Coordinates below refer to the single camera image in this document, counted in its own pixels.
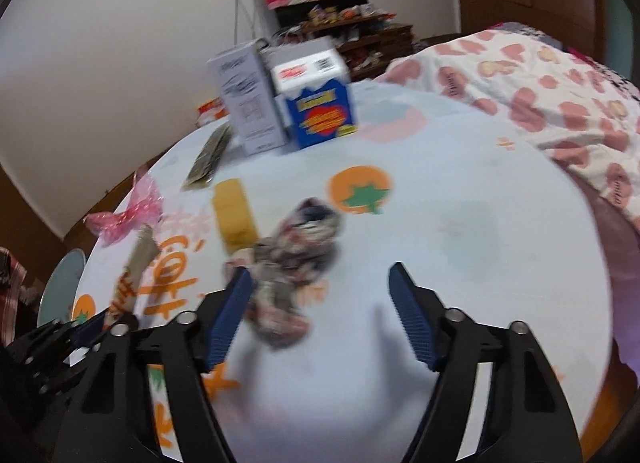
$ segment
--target pink plastic bag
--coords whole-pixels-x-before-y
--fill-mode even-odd
[[[126,237],[143,224],[153,227],[162,218],[162,196],[156,182],[146,169],[140,168],[133,177],[133,190],[127,209],[120,213],[98,212],[84,218],[85,226],[105,244],[110,245]]]

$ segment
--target cardboard box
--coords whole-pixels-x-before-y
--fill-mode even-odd
[[[349,69],[328,38],[267,51],[276,93],[284,98],[300,148],[354,132]]]
[[[245,152],[255,154],[283,145],[286,134],[256,43],[236,46],[207,64]]]

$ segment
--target wooden shelf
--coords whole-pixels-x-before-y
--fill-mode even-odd
[[[358,71],[351,72],[351,81],[357,82],[358,80],[364,80],[364,78],[369,78],[371,75],[379,75],[385,72],[386,67],[389,65],[390,60],[383,60],[374,66],[367,66]]]
[[[314,26],[313,24],[305,24],[300,29],[300,32],[303,34],[315,33],[316,31],[324,31],[325,29],[333,29],[340,26],[352,26],[353,24],[360,24],[362,22],[370,22],[372,20],[378,20],[380,18],[383,18],[385,15],[386,15],[385,13],[380,13],[377,15],[368,15],[366,17],[358,16],[353,18],[347,18],[344,20],[337,20],[336,22],[328,22],[327,24],[318,24],[317,26]]]
[[[365,37],[359,38],[358,40],[354,40],[353,42],[345,42],[341,46],[337,47],[337,51],[338,53],[344,53],[347,51],[351,51],[352,49],[361,48],[370,44],[376,44],[378,42],[380,42],[380,35],[367,35]]]

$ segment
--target chair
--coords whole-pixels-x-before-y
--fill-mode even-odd
[[[71,250],[60,260],[42,294],[38,326],[56,319],[65,322],[71,320],[71,310],[85,264],[86,257],[80,249]]]

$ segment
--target orange letter print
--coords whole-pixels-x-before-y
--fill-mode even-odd
[[[184,249],[189,247],[189,239],[186,236],[170,237],[160,244],[160,248],[166,255],[161,257],[154,268],[153,284],[141,286],[140,294],[159,294],[169,292],[172,299],[176,299],[178,290],[197,283],[198,279],[185,279],[178,281],[184,270],[187,268],[187,255],[184,252],[174,252],[173,245],[180,245]]]
[[[328,288],[329,283],[324,280],[307,284],[301,288],[297,294],[298,305],[304,307],[312,305],[315,302],[324,302]]]
[[[156,410],[154,414],[154,420],[156,423],[156,434],[158,435],[158,443],[161,447],[171,448],[174,444],[170,440],[164,437],[165,434],[169,434],[174,429],[174,423],[171,421],[171,417],[167,415],[167,419],[164,419],[164,403],[156,403]]]
[[[185,304],[187,304],[187,299],[178,299],[155,306],[147,306],[145,308],[145,315],[162,314],[165,320],[169,320],[169,313],[174,309],[181,308]]]

